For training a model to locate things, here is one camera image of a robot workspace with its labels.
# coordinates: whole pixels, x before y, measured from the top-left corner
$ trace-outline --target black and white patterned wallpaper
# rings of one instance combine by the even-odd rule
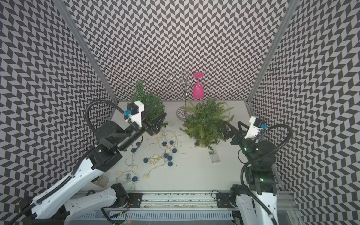
[[[164,100],[184,99],[167,82],[186,70],[205,73],[204,98],[234,100],[248,97],[288,0],[65,4],[118,99],[129,100],[139,79]]]
[[[93,144],[84,110],[109,96],[49,0],[1,1],[0,11],[1,224]],[[111,109],[93,112],[101,123]]]
[[[276,164],[307,224],[360,224],[359,25],[358,1],[302,1],[252,102],[293,127]]]

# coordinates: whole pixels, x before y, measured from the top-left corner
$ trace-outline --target artificial plant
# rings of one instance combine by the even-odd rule
[[[159,117],[165,111],[165,106],[162,104],[161,98],[154,95],[154,93],[145,93],[144,91],[144,81],[138,80],[136,82],[135,93],[131,96],[131,101],[140,101],[144,104],[144,106],[153,104],[154,108],[148,114],[146,121],[152,122],[154,119]],[[162,126],[166,127],[168,123],[163,122]]]
[[[194,105],[191,100],[189,100],[191,106],[186,107],[185,110],[190,113],[186,118],[183,126],[186,129],[181,129],[185,132],[190,138],[195,139],[195,146],[207,147],[211,150],[212,145],[220,143],[220,140],[224,139],[223,121],[227,119],[228,122],[231,122],[234,118],[234,115],[230,117],[231,108],[225,108],[225,102],[216,102],[216,99],[208,99],[205,103],[204,101]]]

